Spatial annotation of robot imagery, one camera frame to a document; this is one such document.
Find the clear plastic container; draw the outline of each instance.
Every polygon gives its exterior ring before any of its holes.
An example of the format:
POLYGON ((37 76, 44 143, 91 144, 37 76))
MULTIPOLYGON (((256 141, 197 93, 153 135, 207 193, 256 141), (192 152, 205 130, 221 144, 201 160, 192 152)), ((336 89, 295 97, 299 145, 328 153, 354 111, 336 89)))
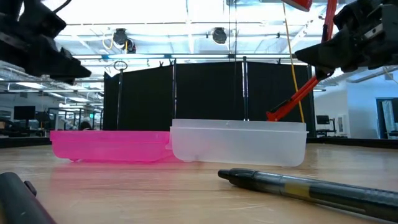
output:
POLYGON ((77 161, 154 162, 173 156, 168 131, 51 131, 54 154, 77 161))
POLYGON ((305 156, 305 123, 175 119, 174 155, 183 161, 298 166, 305 156))

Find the wooden table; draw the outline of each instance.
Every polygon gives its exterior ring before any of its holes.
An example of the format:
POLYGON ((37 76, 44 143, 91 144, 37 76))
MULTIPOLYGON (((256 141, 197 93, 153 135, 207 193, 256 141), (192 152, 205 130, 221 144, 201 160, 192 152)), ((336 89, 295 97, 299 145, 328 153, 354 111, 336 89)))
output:
POLYGON ((201 162, 96 164, 51 146, 0 149, 0 172, 29 180, 59 223, 377 223, 291 198, 233 187, 218 169, 245 167, 398 191, 398 151, 312 144, 299 167, 201 162))

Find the black marker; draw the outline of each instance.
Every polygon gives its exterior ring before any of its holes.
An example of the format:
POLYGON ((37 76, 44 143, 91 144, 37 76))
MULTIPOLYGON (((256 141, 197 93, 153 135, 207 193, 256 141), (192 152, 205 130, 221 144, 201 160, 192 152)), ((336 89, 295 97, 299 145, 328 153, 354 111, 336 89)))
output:
POLYGON ((56 224, 35 196, 30 182, 12 172, 0 174, 0 219, 4 214, 7 224, 56 224))
POLYGON ((218 176, 249 190, 267 192, 370 217, 398 222, 398 193, 250 169, 220 170, 218 176))

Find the black partition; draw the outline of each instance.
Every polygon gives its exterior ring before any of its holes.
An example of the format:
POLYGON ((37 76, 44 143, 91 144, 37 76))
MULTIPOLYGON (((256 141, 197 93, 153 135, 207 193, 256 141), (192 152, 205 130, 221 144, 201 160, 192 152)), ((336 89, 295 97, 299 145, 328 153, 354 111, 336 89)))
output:
MULTIPOLYGON (((173 118, 172 66, 124 72, 120 130, 169 131, 173 118)), ((104 130, 117 129, 119 75, 104 80, 104 130)))
POLYGON ((104 121, 103 130, 112 131, 118 127, 119 75, 104 74, 104 121))
POLYGON ((181 64, 176 70, 176 118, 244 119, 241 62, 181 64))
MULTIPOLYGON (((295 76, 298 88, 310 78, 310 68, 295 65, 295 76)), ((248 62, 248 116, 250 121, 266 121, 266 112, 272 110, 295 93, 291 65, 248 62)), ((315 136, 315 112, 313 93, 302 100, 304 120, 308 136, 315 136)), ((297 105, 281 121, 301 122, 297 105)))

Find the yellow cable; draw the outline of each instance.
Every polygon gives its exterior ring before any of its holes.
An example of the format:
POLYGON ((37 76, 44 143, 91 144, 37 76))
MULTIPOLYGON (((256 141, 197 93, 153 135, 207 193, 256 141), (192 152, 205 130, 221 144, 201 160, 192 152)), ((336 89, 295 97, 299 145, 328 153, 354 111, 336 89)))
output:
POLYGON ((108 50, 111 50, 111 49, 112 49, 112 47, 113 47, 113 35, 114 35, 114 33, 112 34, 111 46, 108 47, 107 45, 105 45, 105 33, 103 34, 102 44, 104 45, 104 48, 106 48, 106 49, 108 49, 108 50))
MULTIPOLYGON (((282 2, 284 6, 284 14, 285 14, 285 25, 286 25, 286 36, 287 36, 287 44, 289 45, 289 54, 290 54, 290 62, 292 64, 292 76, 293 76, 293 82, 294 82, 294 88, 296 92, 299 90, 297 88, 297 81, 296 81, 296 74, 294 72, 294 65, 293 65, 293 55, 292 55, 292 47, 290 46, 290 38, 289 38, 289 28, 287 25, 287 18, 286 18, 286 8, 285 8, 285 3, 282 2)), ((298 102, 298 107, 300 108, 300 116, 301 116, 301 122, 304 123, 304 113, 303 113, 303 107, 301 105, 301 101, 298 102)))

